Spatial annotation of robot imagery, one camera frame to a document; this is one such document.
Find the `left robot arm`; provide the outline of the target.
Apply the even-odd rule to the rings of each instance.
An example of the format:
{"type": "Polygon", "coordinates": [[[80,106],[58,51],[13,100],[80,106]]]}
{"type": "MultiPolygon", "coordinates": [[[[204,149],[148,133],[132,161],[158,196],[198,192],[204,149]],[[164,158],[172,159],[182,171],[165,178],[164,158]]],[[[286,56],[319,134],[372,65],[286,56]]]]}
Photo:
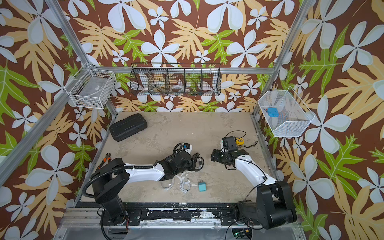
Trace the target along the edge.
{"type": "Polygon", "coordinates": [[[103,223],[119,225],[128,219],[128,213],[118,197],[126,184],[168,181],[183,172],[198,172],[203,166],[204,159],[198,153],[190,155],[185,151],[173,153],[153,165],[131,165],[116,158],[94,172],[82,194],[104,208],[103,223]]]}

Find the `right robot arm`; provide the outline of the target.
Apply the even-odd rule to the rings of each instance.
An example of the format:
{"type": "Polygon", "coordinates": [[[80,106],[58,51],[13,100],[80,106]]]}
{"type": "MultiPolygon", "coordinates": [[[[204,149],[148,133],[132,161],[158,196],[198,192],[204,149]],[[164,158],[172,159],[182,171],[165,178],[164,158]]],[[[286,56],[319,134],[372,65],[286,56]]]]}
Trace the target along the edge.
{"type": "Polygon", "coordinates": [[[264,229],[272,229],[297,221],[290,186],[278,181],[259,167],[245,150],[225,152],[213,150],[211,160],[232,166],[240,171],[254,186],[256,201],[245,198],[235,204],[235,216],[240,221],[250,220],[264,229]]]}

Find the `yellow tape measure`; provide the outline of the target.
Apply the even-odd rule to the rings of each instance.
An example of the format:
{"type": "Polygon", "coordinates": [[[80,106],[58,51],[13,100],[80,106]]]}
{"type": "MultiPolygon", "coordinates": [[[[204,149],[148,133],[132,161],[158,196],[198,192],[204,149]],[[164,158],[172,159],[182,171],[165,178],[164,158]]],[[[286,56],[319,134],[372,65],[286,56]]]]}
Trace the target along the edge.
{"type": "Polygon", "coordinates": [[[245,141],[243,138],[238,138],[238,139],[236,139],[236,144],[241,148],[244,146],[245,141]]]}

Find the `teal charger plug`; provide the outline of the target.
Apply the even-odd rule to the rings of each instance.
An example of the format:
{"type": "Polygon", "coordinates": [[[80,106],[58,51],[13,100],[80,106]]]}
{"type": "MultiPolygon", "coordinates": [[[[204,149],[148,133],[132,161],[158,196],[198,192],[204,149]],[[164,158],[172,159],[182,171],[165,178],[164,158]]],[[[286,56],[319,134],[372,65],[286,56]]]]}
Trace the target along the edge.
{"type": "Polygon", "coordinates": [[[205,182],[199,182],[198,183],[198,188],[200,192],[205,192],[207,190],[207,185],[205,182]]]}

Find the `black hard plastic case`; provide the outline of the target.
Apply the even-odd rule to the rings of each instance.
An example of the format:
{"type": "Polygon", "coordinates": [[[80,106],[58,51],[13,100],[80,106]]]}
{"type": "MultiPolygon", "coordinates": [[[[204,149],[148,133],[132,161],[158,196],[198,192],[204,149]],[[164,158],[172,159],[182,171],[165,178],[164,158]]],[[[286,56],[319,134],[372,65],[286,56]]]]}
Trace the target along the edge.
{"type": "Polygon", "coordinates": [[[112,124],[110,133],[115,141],[121,142],[145,130],[147,127],[148,123],[141,114],[133,114],[112,124]]]}

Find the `blue object in basket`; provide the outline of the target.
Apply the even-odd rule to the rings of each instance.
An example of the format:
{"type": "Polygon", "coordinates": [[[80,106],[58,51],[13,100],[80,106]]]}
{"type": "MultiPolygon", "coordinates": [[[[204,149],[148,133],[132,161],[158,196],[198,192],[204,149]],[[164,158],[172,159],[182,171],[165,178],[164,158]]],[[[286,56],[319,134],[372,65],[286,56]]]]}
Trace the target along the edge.
{"type": "Polygon", "coordinates": [[[268,116],[271,118],[278,118],[280,115],[277,108],[272,108],[272,107],[267,109],[267,113],[268,113],[268,116]]]}

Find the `white mesh basket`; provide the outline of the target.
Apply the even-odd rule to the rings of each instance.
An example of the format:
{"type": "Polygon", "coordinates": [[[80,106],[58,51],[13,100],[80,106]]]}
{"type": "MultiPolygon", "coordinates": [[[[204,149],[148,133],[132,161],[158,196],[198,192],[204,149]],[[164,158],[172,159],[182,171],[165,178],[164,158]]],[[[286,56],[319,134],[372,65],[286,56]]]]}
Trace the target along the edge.
{"type": "Polygon", "coordinates": [[[315,118],[315,114],[305,104],[297,91],[267,91],[258,99],[263,116],[276,138],[300,137],[315,118]],[[268,116],[268,108],[277,108],[278,118],[268,116]]]}

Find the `orange black pliers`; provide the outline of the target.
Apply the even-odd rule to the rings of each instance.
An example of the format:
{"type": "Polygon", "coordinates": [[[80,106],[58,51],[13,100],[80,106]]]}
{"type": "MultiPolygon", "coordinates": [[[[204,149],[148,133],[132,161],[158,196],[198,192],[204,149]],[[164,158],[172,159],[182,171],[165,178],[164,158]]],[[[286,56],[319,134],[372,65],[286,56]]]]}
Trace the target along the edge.
{"type": "Polygon", "coordinates": [[[112,160],[111,153],[107,153],[103,159],[103,163],[109,163],[112,160]]]}

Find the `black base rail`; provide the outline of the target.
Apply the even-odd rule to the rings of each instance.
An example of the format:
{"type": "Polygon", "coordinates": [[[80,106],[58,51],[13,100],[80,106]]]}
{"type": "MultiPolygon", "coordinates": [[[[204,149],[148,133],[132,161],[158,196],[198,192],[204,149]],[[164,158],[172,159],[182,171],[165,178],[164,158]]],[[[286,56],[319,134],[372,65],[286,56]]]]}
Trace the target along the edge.
{"type": "Polygon", "coordinates": [[[100,214],[102,226],[140,226],[145,221],[194,222],[208,220],[221,226],[238,221],[259,225],[256,213],[241,213],[239,203],[123,203],[121,213],[100,214]]]}

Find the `aluminium frame post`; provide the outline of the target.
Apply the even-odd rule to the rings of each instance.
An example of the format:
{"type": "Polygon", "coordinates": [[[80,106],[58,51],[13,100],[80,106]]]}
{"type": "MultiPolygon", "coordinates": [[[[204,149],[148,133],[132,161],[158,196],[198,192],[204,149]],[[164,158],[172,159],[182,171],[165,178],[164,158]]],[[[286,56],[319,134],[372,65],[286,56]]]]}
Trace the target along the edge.
{"type": "MultiPolygon", "coordinates": [[[[76,53],[77,57],[79,58],[79,60],[82,64],[82,66],[85,64],[91,64],[91,65],[95,66],[96,68],[98,68],[98,64],[95,61],[91,61],[91,57],[85,53],[84,47],[88,46],[88,44],[81,45],[80,41],[76,37],[75,31],[73,30],[69,21],[67,20],[66,16],[64,15],[64,12],[63,12],[62,8],[60,7],[59,2],[58,1],[46,1],[46,3],[48,5],[49,9],[51,11],[53,11],[54,16],[58,20],[58,22],[61,26],[61,29],[63,30],[64,34],[66,35],[69,44],[72,46],[74,52],[76,53]]],[[[114,117],[116,117],[118,115],[116,108],[111,101],[111,98],[108,100],[105,108],[108,108],[108,110],[111,112],[111,114],[114,117]]]]}

